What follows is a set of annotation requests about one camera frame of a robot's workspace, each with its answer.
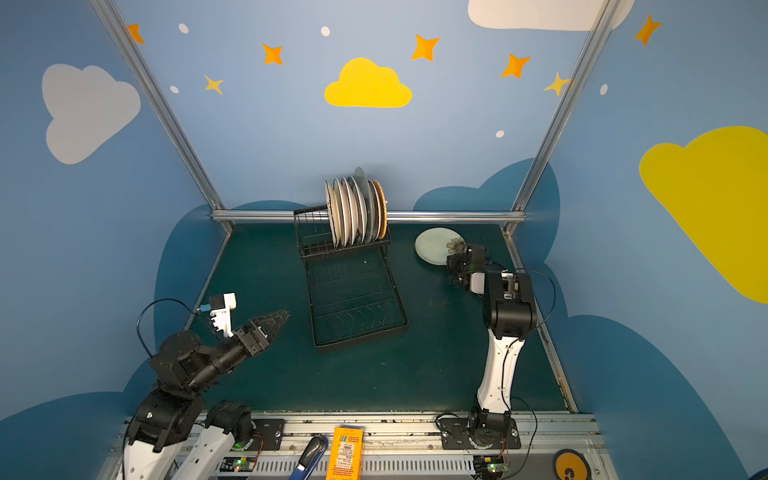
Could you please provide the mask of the pale green floral plate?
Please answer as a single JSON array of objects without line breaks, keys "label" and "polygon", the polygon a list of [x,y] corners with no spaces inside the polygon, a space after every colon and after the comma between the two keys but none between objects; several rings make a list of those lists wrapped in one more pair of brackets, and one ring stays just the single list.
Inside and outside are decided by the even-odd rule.
[{"label": "pale green floral plate", "polygon": [[455,230],[434,227],[420,233],[414,243],[417,256],[436,266],[446,266],[448,257],[457,253],[466,243]]}]

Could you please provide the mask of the yellow woven wicker plate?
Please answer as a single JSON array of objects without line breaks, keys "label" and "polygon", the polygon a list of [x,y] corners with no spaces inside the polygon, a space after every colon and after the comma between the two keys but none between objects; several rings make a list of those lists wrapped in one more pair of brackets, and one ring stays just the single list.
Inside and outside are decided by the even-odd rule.
[{"label": "yellow woven wicker plate", "polygon": [[381,184],[377,180],[372,180],[374,192],[377,199],[378,214],[379,214],[379,227],[377,239],[382,240],[386,236],[387,231],[387,208],[386,199],[383,194]]}]

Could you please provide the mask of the white plate orange sunburst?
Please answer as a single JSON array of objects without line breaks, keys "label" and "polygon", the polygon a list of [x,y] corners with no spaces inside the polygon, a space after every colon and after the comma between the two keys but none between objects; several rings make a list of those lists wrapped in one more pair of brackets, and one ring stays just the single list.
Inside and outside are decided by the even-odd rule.
[{"label": "white plate orange sunburst", "polygon": [[371,241],[375,242],[380,239],[381,230],[381,215],[378,191],[372,180],[368,180],[369,190],[371,193],[371,208],[373,214],[373,220],[371,221]]}]

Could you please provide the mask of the white plate green lettered rim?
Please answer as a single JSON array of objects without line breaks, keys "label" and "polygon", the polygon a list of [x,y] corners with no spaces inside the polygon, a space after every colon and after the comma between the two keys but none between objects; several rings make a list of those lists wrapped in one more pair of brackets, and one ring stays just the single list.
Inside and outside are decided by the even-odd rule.
[{"label": "white plate green lettered rim", "polygon": [[361,203],[361,197],[359,196],[357,183],[353,177],[346,179],[348,185],[348,197],[352,215],[353,226],[353,244],[360,245],[364,243],[365,237],[365,221],[367,220],[367,214],[364,211],[365,206]]}]

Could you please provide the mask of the large plain green plate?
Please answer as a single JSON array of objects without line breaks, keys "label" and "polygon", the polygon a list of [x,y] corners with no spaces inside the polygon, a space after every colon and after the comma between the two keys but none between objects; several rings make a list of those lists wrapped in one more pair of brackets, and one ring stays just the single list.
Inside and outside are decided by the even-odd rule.
[{"label": "large plain green plate", "polygon": [[353,172],[353,178],[357,183],[357,189],[362,200],[365,203],[364,212],[366,218],[366,227],[364,242],[371,242],[371,221],[373,220],[372,208],[371,208],[371,193],[369,190],[368,178],[361,167],[357,167]]}]

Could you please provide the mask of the cream floral plate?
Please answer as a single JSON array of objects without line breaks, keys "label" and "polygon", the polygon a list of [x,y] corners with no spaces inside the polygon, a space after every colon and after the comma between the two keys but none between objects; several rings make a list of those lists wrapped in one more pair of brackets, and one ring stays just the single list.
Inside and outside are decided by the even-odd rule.
[{"label": "cream floral plate", "polygon": [[325,193],[326,193],[326,206],[328,211],[328,221],[330,224],[330,229],[332,234],[333,247],[337,248],[340,246],[341,237],[340,237],[339,227],[337,226],[338,217],[337,217],[337,211],[335,207],[334,191],[328,182],[325,182]]}]

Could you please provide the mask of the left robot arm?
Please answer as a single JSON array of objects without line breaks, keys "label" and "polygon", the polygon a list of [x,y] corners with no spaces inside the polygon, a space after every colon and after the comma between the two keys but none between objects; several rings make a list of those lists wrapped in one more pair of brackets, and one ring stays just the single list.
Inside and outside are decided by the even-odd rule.
[{"label": "left robot arm", "polygon": [[[150,359],[157,380],[138,406],[125,435],[118,479],[164,479],[206,409],[203,393],[243,361],[266,351],[290,312],[253,318],[214,346],[184,330]],[[253,437],[251,408],[222,401],[208,410],[204,428],[175,479],[207,479],[237,443]]]}]

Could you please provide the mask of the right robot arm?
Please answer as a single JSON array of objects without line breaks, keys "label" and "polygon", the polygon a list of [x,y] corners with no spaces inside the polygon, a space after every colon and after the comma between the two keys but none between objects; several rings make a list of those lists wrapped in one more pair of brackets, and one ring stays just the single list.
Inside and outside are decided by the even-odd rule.
[{"label": "right robot arm", "polygon": [[467,435],[473,446],[492,448],[506,443],[516,429],[511,387],[526,337],[537,327],[533,285],[527,272],[494,264],[479,245],[450,247],[447,267],[461,286],[483,300],[488,353]]}]

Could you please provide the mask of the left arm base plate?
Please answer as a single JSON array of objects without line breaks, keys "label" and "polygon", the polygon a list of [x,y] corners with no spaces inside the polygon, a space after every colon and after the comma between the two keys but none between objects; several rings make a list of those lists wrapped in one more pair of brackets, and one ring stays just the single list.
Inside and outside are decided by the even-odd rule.
[{"label": "left arm base plate", "polygon": [[282,418],[254,418],[252,441],[247,451],[279,451],[285,420]]}]

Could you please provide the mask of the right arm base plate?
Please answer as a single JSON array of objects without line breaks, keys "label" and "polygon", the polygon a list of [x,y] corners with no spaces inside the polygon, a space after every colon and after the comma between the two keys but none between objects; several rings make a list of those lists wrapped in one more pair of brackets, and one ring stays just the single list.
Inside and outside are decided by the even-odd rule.
[{"label": "right arm base plate", "polygon": [[512,429],[502,438],[498,432],[478,429],[470,432],[469,420],[461,417],[441,416],[435,420],[444,450],[512,450],[522,448],[519,433]]}]

